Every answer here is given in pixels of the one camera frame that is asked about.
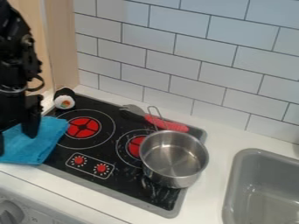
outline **saucepan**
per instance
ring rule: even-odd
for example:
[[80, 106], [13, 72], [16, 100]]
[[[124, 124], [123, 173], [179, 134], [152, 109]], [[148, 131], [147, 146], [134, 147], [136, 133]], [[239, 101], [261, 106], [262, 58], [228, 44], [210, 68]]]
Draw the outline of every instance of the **saucepan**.
[[[155, 108], [162, 118], [156, 107], [149, 107], [149, 113], [150, 108]], [[153, 182], [169, 188], [193, 185], [208, 164], [206, 147], [187, 133], [158, 131], [157, 126], [156, 130], [143, 140], [140, 147], [144, 174]]]

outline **blue towel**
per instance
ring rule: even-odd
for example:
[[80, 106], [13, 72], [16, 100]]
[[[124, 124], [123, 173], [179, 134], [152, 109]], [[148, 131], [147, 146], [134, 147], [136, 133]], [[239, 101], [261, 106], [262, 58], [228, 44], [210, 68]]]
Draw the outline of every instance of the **blue towel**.
[[31, 139], [22, 133], [21, 124], [4, 133], [4, 154], [1, 163], [40, 165], [55, 148], [56, 143], [66, 133], [68, 122], [55, 117], [41, 119], [37, 137]]

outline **toy stove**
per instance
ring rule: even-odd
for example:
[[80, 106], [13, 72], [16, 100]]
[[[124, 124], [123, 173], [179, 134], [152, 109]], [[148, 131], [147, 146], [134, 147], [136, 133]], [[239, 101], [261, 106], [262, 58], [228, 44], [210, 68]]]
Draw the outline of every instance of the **toy stove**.
[[[139, 147], [155, 128], [122, 116], [120, 107], [76, 95], [76, 108], [48, 116], [70, 126], [41, 169], [166, 218], [178, 215], [186, 189], [159, 186], [143, 176]], [[205, 132], [189, 127], [205, 141]]]

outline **tile backsplash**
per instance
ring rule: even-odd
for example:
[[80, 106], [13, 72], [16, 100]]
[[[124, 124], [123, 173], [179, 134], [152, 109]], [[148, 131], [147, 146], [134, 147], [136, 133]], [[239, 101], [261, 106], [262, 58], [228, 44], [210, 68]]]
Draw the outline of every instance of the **tile backsplash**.
[[82, 85], [299, 144], [299, 1], [73, 1]]

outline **sink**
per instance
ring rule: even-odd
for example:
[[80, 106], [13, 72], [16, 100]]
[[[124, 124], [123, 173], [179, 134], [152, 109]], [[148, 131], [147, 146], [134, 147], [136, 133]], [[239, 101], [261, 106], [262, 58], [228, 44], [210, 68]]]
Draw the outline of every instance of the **sink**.
[[239, 152], [226, 190], [224, 224], [299, 224], [299, 160]]

